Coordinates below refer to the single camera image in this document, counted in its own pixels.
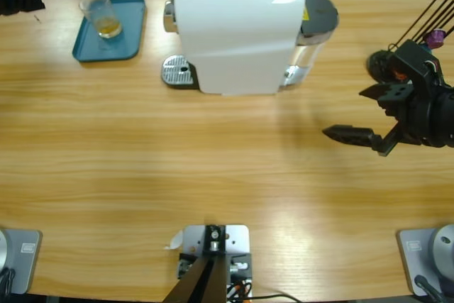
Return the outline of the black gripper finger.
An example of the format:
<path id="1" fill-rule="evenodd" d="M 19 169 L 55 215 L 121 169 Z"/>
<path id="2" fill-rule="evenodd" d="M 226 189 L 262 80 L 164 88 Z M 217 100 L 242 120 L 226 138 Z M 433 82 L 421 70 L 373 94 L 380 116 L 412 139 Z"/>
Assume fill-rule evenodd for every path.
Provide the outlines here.
<path id="1" fill-rule="evenodd" d="M 403 104 L 412 94 L 412 84 L 374 84 L 361 92 L 360 96 L 375 100 L 379 105 Z"/>
<path id="2" fill-rule="evenodd" d="M 371 128 L 358 128 L 348 125 L 333 125 L 322 130 L 330 139 L 346 145 L 369 147 L 381 151 L 383 139 L 374 133 Z"/>

